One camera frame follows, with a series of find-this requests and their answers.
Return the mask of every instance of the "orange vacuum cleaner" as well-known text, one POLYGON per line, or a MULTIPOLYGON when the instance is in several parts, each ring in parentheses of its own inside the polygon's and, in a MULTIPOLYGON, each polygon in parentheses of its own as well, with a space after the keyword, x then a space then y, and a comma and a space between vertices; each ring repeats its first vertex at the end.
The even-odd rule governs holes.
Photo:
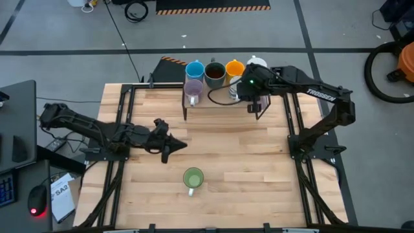
POLYGON ((387 77, 391 82, 405 78, 414 83, 414 42, 402 49, 398 59, 397 70, 389 73, 387 77))

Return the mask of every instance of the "green mug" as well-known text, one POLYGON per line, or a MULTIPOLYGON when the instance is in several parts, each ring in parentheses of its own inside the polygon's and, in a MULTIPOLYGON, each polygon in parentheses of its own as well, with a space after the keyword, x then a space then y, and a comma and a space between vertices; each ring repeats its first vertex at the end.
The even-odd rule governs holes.
POLYGON ((184 172, 184 184, 190 188, 188 191, 188 195, 190 197, 193 196, 194 189, 201 186, 204 180, 204 174, 198 168, 188 168, 186 172, 184 172))

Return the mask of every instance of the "concrete floor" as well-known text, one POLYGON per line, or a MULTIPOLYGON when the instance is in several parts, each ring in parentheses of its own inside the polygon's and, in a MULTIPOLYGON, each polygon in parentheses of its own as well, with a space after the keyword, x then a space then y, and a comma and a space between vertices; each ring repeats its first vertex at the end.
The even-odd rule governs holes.
MULTIPOLYGON (((24 0, 0 1, 0 31, 20 1, 24 0)), ((150 13, 139 24, 129 23, 121 6, 109 5, 109 8, 129 49, 154 49, 151 54, 138 51, 131 55, 140 76, 148 77, 161 56, 203 62, 214 57, 226 62, 234 58, 247 61, 251 55, 265 59, 271 66, 295 65, 312 76, 312 66, 304 49, 309 49, 309 45, 302 35, 296 12, 298 3, 313 48, 373 48, 393 40, 389 32, 371 25, 371 12, 383 2, 270 0, 269 11, 185 16, 156 16, 155 3, 148 2, 150 13), (186 53, 183 46, 186 49, 247 47, 251 52, 186 53), (303 48, 303 52, 263 52, 266 48, 303 48), (168 54, 157 49, 177 51, 168 54)), ((377 16, 378 24, 386 26, 380 15, 377 16)), ((64 54, 63 50, 124 50, 122 44, 102 2, 93 13, 84 14, 64 0, 25 0, 4 40, 0 37, 0 86, 33 79, 37 81, 38 96, 99 101, 105 83, 138 81, 128 56, 105 54, 105 51, 95 55, 59 54, 64 54), (35 50, 39 54, 53 50, 57 55, 2 54, 22 50, 35 50)), ((410 139, 414 127, 410 113, 414 113, 414 105, 388 104, 372 96, 363 77, 366 57, 364 53, 315 54, 323 81, 354 91, 357 121, 338 128, 336 134, 339 143, 348 147, 342 158, 358 224, 399 228, 403 222, 413 219, 414 157, 410 139)), ((375 63, 373 72, 380 77, 378 86, 395 96, 414 94, 403 83, 390 87, 384 81, 384 74, 392 71, 395 62, 392 56, 384 55, 375 63)), ((46 102, 38 100, 38 113, 46 102)), ((69 107, 96 117, 99 104, 69 104, 69 107)), ((68 131, 54 132, 63 136, 68 131)), ((39 145, 45 146, 51 140, 38 131, 39 145)), ((75 156, 68 147, 60 153, 75 156)), ((70 219, 64 224, 58 228, 70 226, 70 219)))

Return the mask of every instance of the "wooden table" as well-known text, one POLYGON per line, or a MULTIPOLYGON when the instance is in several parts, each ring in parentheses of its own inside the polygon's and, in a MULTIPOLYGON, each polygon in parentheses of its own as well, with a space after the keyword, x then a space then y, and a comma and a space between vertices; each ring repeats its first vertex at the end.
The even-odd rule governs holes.
MULTIPOLYGON (((105 86, 98 120, 115 121, 121 85, 105 86)), ((312 126, 321 118, 317 100, 298 96, 305 126, 312 126)), ((188 147, 171 154, 167 164, 161 163, 160 155, 131 150, 116 228, 148 228, 150 223, 157 228, 259 228, 263 223, 305 227, 296 169, 289 157, 282 98, 273 96, 272 105, 258 121, 246 109, 188 111, 191 117, 184 121, 180 89, 136 91, 132 123, 153 129, 153 120, 162 118, 174 137, 187 142, 188 147), (188 197, 182 182, 190 167, 200 168, 205 176, 193 197, 188 197)), ((320 195, 342 221, 347 221, 334 168, 319 160, 313 160, 313 166, 320 195)), ((75 226, 99 201, 106 167, 107 162, 99 162, 85 174, 75 226)), ((109 203, 105 224, 109 223, 111 199, 109 203)), ((309 203, 316 222, 311 198, 309 203)))

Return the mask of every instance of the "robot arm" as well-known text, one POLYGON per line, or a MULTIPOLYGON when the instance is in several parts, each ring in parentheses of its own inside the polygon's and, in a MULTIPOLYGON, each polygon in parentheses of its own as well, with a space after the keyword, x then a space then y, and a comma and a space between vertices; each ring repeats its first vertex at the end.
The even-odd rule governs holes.
POLYGON ((250 64, 237 84, 237 94, 240 100, 245 101, 252 101, 258 96, 282 96, 286 93, 305 93, 334 104, 325 118, 299 133, 297 143, 303 151, 312 151, 316 139, 336 126, 355 122, 355 105, 350 97, 352 91, 316 81, 293 66, 267 69, 250 64))
POLYGON ((144 126, 133 124, 104 123, 70 110, 65 104, 46 104, 40 116, 40 127, 67 128, 94 139, 103 150, 120 153, 128 147, 142 148, 148 153, 162 153, 161 161, 168 162, 168 156, 185 148, 186 143, 167 135, 168 124, 161 119, 154 121, 156 128, 150 131, 144 126))

